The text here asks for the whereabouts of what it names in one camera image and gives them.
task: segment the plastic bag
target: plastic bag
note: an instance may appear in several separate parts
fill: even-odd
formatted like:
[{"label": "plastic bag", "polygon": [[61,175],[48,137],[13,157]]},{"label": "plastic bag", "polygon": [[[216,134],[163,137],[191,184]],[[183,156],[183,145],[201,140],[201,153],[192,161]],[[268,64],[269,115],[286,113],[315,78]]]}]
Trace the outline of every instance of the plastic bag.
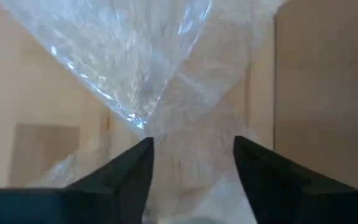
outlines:
[{"label": "plastic bag", "polygon": [[198,119],[244,77],[276,0],[1,0],[142,136]]}]

